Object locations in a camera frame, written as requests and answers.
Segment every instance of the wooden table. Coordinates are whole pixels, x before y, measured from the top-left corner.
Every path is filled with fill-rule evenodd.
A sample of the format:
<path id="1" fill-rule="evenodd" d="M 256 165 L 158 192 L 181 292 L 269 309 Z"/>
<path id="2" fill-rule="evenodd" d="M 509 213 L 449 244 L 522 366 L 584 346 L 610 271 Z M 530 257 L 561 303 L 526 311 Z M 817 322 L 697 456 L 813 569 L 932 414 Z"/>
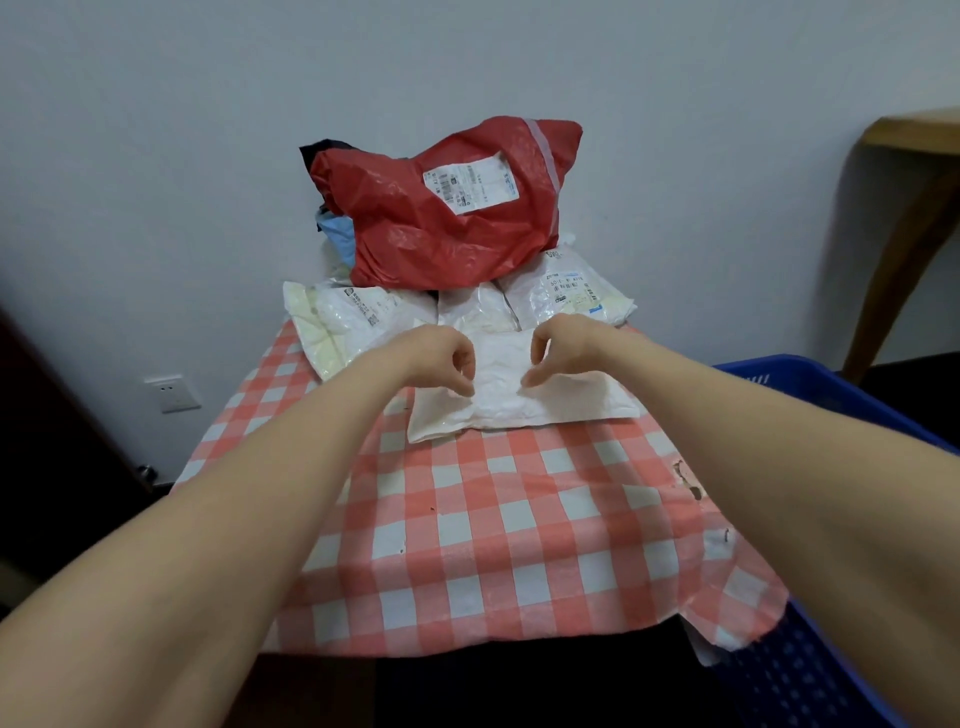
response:
<path id="1" fill-rule="evenodd" d="M 960 107 L 877 119 L 860 144 L 960 158 Z M 860 310 L 843 377 L 859 384 L 926 266 L 960 222 L 960 163 L 926 185 L 894 227 Z"/>

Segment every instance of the white wall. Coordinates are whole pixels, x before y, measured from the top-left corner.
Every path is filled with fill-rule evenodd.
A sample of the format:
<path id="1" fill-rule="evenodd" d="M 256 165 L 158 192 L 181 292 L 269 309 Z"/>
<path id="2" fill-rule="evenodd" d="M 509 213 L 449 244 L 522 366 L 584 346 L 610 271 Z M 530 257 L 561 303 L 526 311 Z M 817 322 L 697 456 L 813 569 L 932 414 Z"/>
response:
<path id="1" fill-rule="evenodd" d="M 954 0 L 48 0 L 0 10 L 0 305 L 134 462 L 177 474 L 320 271 L 297 147 L 395 156 L 494 114 L 575 119 L 563 228 L 708 362 L 838 366 L 929 159 L 850 154 L 960 103 Z M 960 347 L 948 246 L 883 352 Z M 183 373 L 204 408 L 141 385 Z"/>

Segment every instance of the table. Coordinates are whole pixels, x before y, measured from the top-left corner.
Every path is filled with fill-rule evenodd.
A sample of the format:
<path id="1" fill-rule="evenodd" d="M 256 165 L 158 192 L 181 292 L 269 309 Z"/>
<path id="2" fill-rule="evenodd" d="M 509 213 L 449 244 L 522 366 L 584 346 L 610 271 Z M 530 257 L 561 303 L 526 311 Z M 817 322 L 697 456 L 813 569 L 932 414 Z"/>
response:
<path id="1" fill-rule="evenodd" d="M 842 376 L 859 384 L 926 266 L 960 222 L 960 107 L 877 119 L 860 144 L 943 156 L 948 163 L 904 211 L 867 289 Z"/>
<path id="2" fill-rule="evenodd" d="M 318 384 L 288 320 L 171 497 Z M 265 651 L 414 656 L 676 614 L 736 649 L 783 614 L 783 584 L 649 414 L 410 445 L 413 396 L 364 442 Z"/>

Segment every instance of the blue fabric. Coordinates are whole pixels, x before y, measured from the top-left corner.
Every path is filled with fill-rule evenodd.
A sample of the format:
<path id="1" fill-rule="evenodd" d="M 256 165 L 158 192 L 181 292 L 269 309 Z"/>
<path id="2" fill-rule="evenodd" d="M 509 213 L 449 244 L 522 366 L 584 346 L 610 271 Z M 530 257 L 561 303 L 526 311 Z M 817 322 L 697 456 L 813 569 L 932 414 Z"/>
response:
<path id="1" fill-rule="evenodd" d="M 352 270 L 357 262 L 357 241 L 353 234 L 353 220 L 346 215 L 338 217 L 322 207 L 317 210 L 317 227 L 337 249 L 337 255 Z"/>

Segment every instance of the wooden table leg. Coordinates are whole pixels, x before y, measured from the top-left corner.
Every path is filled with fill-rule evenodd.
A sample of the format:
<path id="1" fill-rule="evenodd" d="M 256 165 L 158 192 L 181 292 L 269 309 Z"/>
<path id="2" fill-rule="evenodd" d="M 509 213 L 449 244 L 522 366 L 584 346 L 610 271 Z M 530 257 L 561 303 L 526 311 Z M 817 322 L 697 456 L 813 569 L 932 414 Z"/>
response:
<path id="1" fill-rule="evenodd" d="M 903 213 L 876 266 L 842 377 L 859 384 L 926 266 L 960 222 L 960 168 L 934 177 Z"/>

